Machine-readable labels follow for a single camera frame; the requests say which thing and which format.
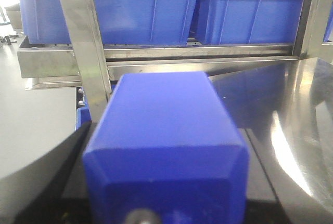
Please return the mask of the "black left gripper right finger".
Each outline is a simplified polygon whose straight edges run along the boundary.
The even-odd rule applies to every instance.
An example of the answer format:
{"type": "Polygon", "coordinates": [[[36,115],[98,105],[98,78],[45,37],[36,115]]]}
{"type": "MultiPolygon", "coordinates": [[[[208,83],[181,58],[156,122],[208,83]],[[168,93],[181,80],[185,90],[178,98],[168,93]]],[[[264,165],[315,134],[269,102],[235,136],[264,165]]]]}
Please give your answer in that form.
{"type": "Polygon", "coordinates": [[[239,130],[251,154],[245,223],[332,223],[332,213],[284,172],[252,130],[239,130]]]}

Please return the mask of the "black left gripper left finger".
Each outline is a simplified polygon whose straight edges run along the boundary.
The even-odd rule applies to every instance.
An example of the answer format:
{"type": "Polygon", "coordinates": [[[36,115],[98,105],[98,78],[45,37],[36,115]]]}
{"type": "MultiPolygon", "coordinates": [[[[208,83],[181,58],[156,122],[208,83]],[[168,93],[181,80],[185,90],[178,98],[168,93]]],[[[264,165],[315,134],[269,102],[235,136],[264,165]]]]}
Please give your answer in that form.
{"type": "Polygon", "coordinates": [[[34,162],[1,176],[1,223],[14,223],[36,205],[60,198],[90,128],[90,122],[84,123],[34,162]]]}

